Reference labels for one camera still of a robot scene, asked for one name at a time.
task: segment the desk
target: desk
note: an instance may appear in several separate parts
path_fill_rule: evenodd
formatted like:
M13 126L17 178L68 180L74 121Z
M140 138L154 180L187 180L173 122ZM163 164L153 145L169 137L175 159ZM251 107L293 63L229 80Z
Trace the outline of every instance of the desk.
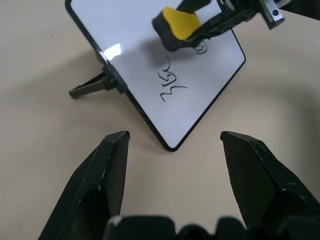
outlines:
M291 13L234 32L247 63L181 148L165 151L116 90L73 100L101 71L64 1L0 3L0 238L35 240L67 181L107 134L129 130L122 214L171 216L177 229L240 218L222 130L263 140L320 200L320 22Z

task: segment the small whiteboard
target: small whiteboard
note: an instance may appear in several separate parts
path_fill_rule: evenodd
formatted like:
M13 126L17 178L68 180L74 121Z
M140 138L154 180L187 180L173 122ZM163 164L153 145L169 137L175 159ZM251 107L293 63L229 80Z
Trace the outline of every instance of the small whiteboard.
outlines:
M196 48L167 51L152 26L164 7L181 0L66 0L66 8L106 64L127 84L126 94L163 146L177 150L245 63L230 30ZM216 0L200 21L220 13Z

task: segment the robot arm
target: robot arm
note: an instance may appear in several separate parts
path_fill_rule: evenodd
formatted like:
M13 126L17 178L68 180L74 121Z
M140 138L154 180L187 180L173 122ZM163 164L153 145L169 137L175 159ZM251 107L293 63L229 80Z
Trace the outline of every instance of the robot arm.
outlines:
M195 48L202 40L219 36L260 13L271 30L285 21L280 8L320 20L317 0L216 0L221 13L201 24L196 11L211 0L184 0L173 9L165 7L152 20L164 47L168 51Z
M260 140L224 131L220 136L234 197L247 229L222 217L215 234L187 225L178 234L163 216L115 216L102 240L318 240L320 204Z

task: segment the black easel stand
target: black easel stand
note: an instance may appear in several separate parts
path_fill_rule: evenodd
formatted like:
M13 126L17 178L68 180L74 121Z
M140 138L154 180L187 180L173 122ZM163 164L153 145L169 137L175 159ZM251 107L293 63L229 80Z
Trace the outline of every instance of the black easel stand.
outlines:
M111 74L100 73L86 83L77 86L69 91L73 99L77 99L83 95L94 93L100 90L109 91L118 85L117 80Z

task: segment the black marker writing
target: black marker writing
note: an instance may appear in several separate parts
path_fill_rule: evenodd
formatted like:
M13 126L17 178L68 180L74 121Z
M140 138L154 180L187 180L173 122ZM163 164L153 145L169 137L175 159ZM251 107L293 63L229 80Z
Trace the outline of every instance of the black marker writing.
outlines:
M158 72L159 78L161 78L162 80L165 80L167 82L167 83L162 83L162 87L166 87L166 86L174 83L177 80L177 76L169 71L171 63L170 63L169 57L166 56L166 58L169 61L169 66L167 67L167 69L162 70L163 73L166 73L166 77L161 76L160 73Z
M177 80L177 76L173 72L169 71L170 67L171 67L171 62L170 62L170 59L169 59L168 56L166 56L166 58L168 59L169 66L166 69L163 69L161 72L158 72L158 77L161 80L165 81L165 83L161 84L162 87L164 87L164 88L169 86L169 85L171 85L171 84L173 84ZM166 102L166 100L164 99L163 96L164 95L172 95L173 94L172 93L172 89L176 89L176 88L187 89L186 86L171 86L170 89L169 89L170 92L162 92L162 93L160 93L160 97L161 97L161 99L163 100L164 103Z
M160 94L160 97L162 98L164 103L166 102L166 100L164 99L163 95L172 95L172 89L177 89L177 88L187 89L186 86L172 86L172 87L170 87L170 92L163 92Z
M207 44L205 43L205 41L201 41L199 43L199 45L194 47L193 49L195 50L196 54L201 55L201 54L205 54L207 52L208 47L207 47Z

